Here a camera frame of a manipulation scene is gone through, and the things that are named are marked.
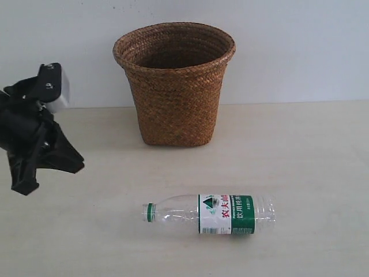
black robotic arm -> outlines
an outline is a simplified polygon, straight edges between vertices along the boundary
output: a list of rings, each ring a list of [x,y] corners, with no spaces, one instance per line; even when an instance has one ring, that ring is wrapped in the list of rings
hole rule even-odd
[[[0,91],[0,147],[7,152],[13,191],[36,190],[37,169],[77,173],[84,168],[84,158],[54,121],[68,104],[69,82],[59,63],[41,65],[36,77]]]

wicker basket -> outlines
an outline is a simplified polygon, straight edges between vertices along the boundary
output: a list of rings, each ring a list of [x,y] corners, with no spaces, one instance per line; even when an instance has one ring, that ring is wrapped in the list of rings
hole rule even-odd
[[[194,147],[213,136],[234,40],[199,23],[161,23],[122,36],[116,62],[130,83],[142,139]]]

plastic bottle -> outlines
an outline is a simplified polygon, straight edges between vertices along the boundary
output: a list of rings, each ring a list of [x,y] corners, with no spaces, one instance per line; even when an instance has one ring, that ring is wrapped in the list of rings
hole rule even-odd
[[[276,221],[266,196],[188,194],[144,205],[144,221],[200,234],[254,234]]]

table surface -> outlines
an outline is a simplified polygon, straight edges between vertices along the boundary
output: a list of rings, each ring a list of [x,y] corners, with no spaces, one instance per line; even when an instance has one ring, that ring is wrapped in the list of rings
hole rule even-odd
[[[150,147],[133,108],[56,121],[80,173],[10,190],[0,154],[0,276],[369,276],[369,102],[220,106],[213,140]],[[272,194],[277,224],[247,238],[161,233],[142,204],[187,193]]]

green and white label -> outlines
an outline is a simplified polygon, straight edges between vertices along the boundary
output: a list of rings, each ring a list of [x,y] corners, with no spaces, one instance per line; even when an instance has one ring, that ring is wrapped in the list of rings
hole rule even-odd
[[[200,194],[198,212],[200,234],[253,234],[255,231],[251,196]]]

